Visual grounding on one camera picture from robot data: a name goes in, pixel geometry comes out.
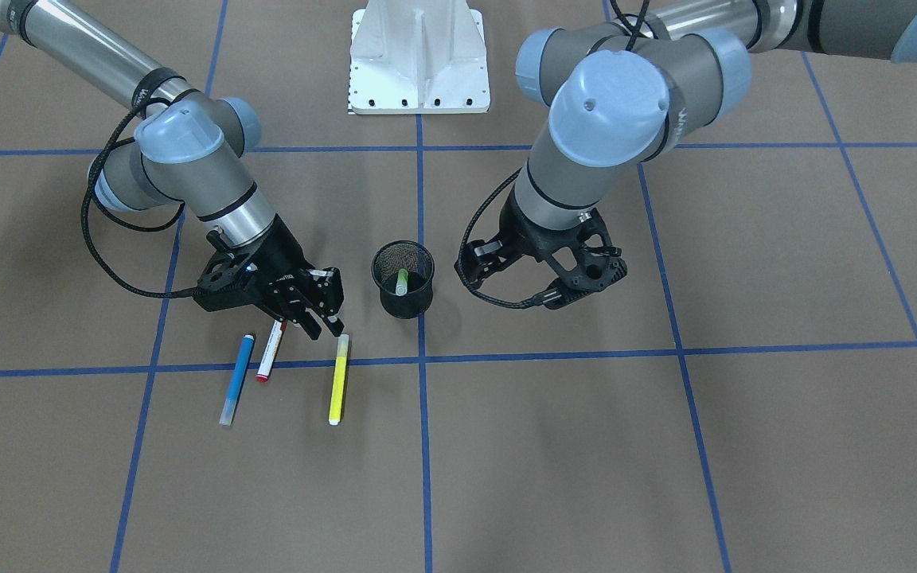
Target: marker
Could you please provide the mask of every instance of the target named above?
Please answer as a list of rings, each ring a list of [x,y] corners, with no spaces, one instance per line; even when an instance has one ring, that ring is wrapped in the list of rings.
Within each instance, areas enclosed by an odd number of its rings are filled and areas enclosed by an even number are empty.
[[[408,293],[408,271],[398,269],[398,279],[396,280],[396,297],[404,297]]]
[[[236,404],[240,402],[240,392],[243,391],[243,380],[247,377],[247,367],[250,366],[250,355],[254,352],[254,335],[247,334],[240,344],[240,356],[236,358],[236,369],[232,370],[232,381],[228,384],[228,394],[225,395],[225,407],[221,411],[218,423],[223,427],[232,425],[232,417],[236,414]]]
[[[281,333],[285,331],[285,322],[275,320],[268,334],[268,344],[264,347],[264,356],[261,358],[261,367],[257,369],[257,381],[264,384],[271,375],[271,365],[274,364],[274,355],[278,354],[278,344],[281,342]]]
[[[345,398],[345,363],[349,359],[349,335],[338,337],[338,355],[334,358],[334,383],[331,384],[331,410],[328,424],[337,427],[341,422],[341,401]]]

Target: black ring band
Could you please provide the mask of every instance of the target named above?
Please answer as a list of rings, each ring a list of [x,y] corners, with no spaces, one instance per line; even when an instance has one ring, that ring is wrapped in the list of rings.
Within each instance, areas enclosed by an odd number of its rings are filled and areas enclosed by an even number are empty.
[[[35,4],[37,0],[12,0],[10,7],[6,8],[6,23],[10,25],[12,33],[16,33],[23,42],[30,46],[33,46],[33,43],[26,36],[26,16],[30,14],[30,8],[33,8]]]
[[[130,109],[137,109],[138,105],[150,97],[150,94],[153,94],[157,88],[161,87],[161,84],[164,84],[168,80],[185,80],[185,77],[179,76],[172,68],[156,68],[150,70],[148,75],[144,76],[142,80],[137,84],[137,88],[134,90],[134,95],[130,100]],[[141,112],[141,117],[146,117],[146,110]]]
[[[759,9],[759,4],[756,4],[755,0],[753,0],[753,4],[756,5],[756,33],[752,36],[749,45],[745,47],[746,50],[755,46],[759,39],[763,37],[763,11]]]
[[[250,191],[243,193],[243,196],[239,199],[236,199],[236,202],[232,203],[232,205],[225,207],[217,213],[211,213],[210,215],[197,217],[197,219],[200,219],[201,222],[205,222],[206,224],[208,221],[214,221],[215,219],[225,217],[225,215],[232,213],[232,211],[239,209],[239,207],[243,207],[245,202],[250,201],[250,198],[254,196],[254,193],[257,193],[257,181],[254,181],[254,185],[250,185]]]
[[[802,23],[802,10],[804,10],[805,8],[802,5],[802,0],[794,0],[794,8],[796,8],[796,10],[794,10],[794,23],[790,25],[790,32],[787,33],[787,37],[783,39],[783,42],[780,43],[780,46],[783,46],[784,44],[790,41],[790,38],[794,36],[794,33],[798,31],[798,25]]]
[[[564,209],[568,211],[582,211],[583,209],[588,207],[588,205],[583,205],[582,207],[572,207],[571,205],[565,205],[565,203],[561,203],[560,201],[556,201],[556,200],[551,199],[550,197],[547,197],[547,193],[543,192],[542,189],[540,189],[539,185],[536,185],[536,179],[533,178],[533,174],[529,170],[528,163],[525,164],[525,176],[529,178],[530,185],[533,186],[533,189],[534,191],[536,191],[537,195],[539,195],[547,203],[550,203],[551,205],[553,205],[554,207],[557,207],[558,209]]]
[[[809,47],[813,52],[826,54],[823,51],[822,39],[819,37],[819,21],[823,18],[823,0],[812,0],[812,6],[809,7]]]
[[[618,37],[618,36],[604,36],[604,37],[601,37],[601,39],[599,39],[599,40],[596,41],[596,44],[593,44],[592,46],[590,46],[589,52],[588,52],[588,53],[589,53],[589,54],[592,54],[592,53],[596,52],[597,50],[600,49],[600,46],[602,46],[604,42],[607,42],[607,40],[610,40],[612,37]]]

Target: black mesh cup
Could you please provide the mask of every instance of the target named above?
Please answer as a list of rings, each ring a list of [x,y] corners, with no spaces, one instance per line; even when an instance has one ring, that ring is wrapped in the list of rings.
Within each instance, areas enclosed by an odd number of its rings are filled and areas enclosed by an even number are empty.
[[[401,269],[408,273],[407,287],[405,294],[396,294]],[[430,308],[434,300],[430,286],[434,278],[434,258],[422,244],[411,240],[386,244],[374,255],[370,273],[381,291],[381,305],[388,314],[396,318],[415,318]]]

